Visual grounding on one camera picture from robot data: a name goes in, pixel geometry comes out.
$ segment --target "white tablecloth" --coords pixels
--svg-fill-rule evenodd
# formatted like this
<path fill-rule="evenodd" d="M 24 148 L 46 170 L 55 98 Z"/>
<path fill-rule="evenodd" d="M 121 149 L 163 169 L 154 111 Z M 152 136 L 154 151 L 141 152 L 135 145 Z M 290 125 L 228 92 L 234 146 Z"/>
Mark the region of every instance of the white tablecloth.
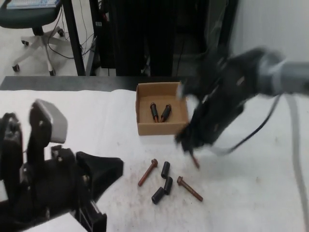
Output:
<path fill-rule="evenodd" d="M 173 136 L 138 136 L 135 92 L 0 92 L 0 115 L 17 112 L 25 145 L 30 127 L 28 112 L 35 98 L 55 103 L 69 122 L 65 147 L 125 162 L 124 176 L 98 201 L 107 213 L 109 232 L 291 232 L 304 231 L 299 194 L 291 159 L 291 126 L 287 104 L 281 99 L 273 117 L 251 140 L 227 157 L 207 149 L 196 152 L 200 170 L 175 146 Z M 309 181 L 309 100 L 298 97 L 301 152 L 305 182 Z M 223 133 L 219 147 L 229 147 L 252 132 L 266 117 L 272 99 L 255 98 L 244 113 Z M 188 102 L 189 114 L 194 104 Z M 156 158 L 158 168 L 144 185 L 137 183 Z M 171 163 L 174 180 L 171 194 L 154 205 L 151 196 L 164 185 L 161 170 Z M 204 201 L 195 199 L 176 183 L 178 176 L 191 185 Z M 38 231 L 85 231 L 67 214 Z"/>

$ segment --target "white wall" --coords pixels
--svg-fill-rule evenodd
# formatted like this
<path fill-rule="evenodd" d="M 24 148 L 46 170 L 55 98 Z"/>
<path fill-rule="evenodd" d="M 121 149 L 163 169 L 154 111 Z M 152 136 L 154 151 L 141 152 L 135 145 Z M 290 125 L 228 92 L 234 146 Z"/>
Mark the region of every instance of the white wall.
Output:
<path fill-rule="evenodd" d="M 260 45 L 309 61 L 309 0 L 239 0 L 231 48 L 239 54 Z"/>

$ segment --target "open cardboard box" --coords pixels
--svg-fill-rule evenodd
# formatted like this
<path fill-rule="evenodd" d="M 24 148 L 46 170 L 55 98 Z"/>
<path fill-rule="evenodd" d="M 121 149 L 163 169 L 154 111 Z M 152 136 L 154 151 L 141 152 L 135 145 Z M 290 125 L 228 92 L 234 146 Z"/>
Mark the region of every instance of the open cardboard box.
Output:
<path fill-rule="evenodd" d="M 186 100 L 176 98 L 179 82 L 145 83 L 136 89 L 136 121 L 139 135 L 176 134 L 189 122 Z M 167 104 L 172 107 L 166 122 L 155 123 L 150 104 L 154 102 L 159 120 Z"/>

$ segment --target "robotic arm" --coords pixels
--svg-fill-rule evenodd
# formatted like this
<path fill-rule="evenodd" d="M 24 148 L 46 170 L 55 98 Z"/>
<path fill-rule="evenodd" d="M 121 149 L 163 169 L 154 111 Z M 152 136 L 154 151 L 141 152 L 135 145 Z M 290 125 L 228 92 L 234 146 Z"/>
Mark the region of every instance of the robotic arm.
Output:
<path fill-rule="evenodd" d="M 33 103 L 29 122 L 25 162 L 20 122 L 13 113 L 0 118 L 0 231 L 22 231 L 71 212 L 88 232 L 105 232 L 107 216 L 95 202 L 122 176 L 122 160 L 75 155 L 61 145 L 45 160 L 50 142 L 65 142 L 68 122 L 43 100 Z"/>
<path fill-rule="evenodd" d="M 179 97 L 194 95 L 199 104 L 191 122 L 175 136 L 184 152 L 213 145 L 221 133 L 242 113 L 247 100 L 257 94 L 309 95 L 309 63 L 286 62 L 264 48 L 231 58 L 226 51 L 209 52 L 197 78 L 179 86 Z"/>

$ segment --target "chair wheel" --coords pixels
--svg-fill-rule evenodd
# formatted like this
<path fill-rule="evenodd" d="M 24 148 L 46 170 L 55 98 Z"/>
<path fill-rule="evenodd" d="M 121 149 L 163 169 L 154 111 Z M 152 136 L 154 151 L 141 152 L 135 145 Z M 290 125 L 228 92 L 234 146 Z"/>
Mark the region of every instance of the chair wheel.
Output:
<path fill-rule="evenodd" d="M 52 71 L 49 71 L 49 75 L 51 75 L 51 76 L 56 76 L 56 71 L 55 71 L 55 69 L 53 69 Z"/>
<path fill-rule="evenodd" d="M 59 29 L 59 30 L 57 31 L 57 33 L 60 35 L 60 37 L 64 37 L 64 31 L 63 31 L 63 29 Z"/>
<path fill-rule="evenodd" d="M 13 68 L 14 72 L 19 72 L 19 65 L 18 64 L 16 64 L 12 68 Z"/>
<path fill-rule="evenodd" d="M 22 43 L 24 46 L 29 46 L 29 42 L 28 42 L 28 41 L 22 40 L 21 43 Z"/>

